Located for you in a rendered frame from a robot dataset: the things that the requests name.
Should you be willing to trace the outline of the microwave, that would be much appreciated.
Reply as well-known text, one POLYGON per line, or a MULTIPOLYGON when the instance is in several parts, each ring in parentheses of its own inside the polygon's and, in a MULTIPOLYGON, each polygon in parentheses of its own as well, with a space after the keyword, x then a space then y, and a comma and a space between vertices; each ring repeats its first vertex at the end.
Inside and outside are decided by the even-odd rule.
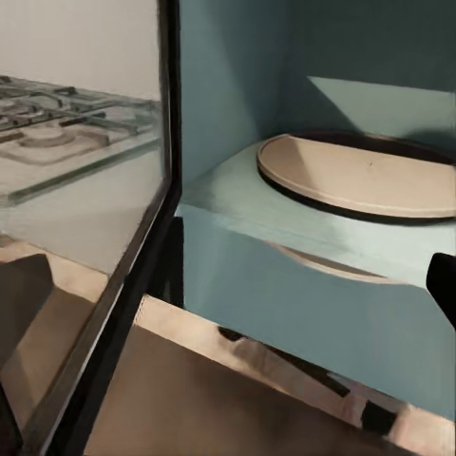
POLYGON ((0 263, 49 277, 0 456, 84 456, 180 203, 456 256, 456 0, 0 0, 0 263))

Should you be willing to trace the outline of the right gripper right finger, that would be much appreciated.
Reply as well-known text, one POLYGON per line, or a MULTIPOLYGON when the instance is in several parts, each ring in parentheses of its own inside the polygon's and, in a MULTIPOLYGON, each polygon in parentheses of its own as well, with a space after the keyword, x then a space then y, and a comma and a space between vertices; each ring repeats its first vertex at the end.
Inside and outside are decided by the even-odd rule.
POLYGON ((456 330, 456 256, 434 254, 426 274, 429 292, 456 330))

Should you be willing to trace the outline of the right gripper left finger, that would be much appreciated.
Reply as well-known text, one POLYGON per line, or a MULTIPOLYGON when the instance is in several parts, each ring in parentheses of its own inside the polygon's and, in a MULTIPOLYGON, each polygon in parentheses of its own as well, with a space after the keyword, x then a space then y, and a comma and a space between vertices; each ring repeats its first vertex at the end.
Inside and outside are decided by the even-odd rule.
POLYGON ((49 289, 41 253, 0 263, 0 366, 49 289))

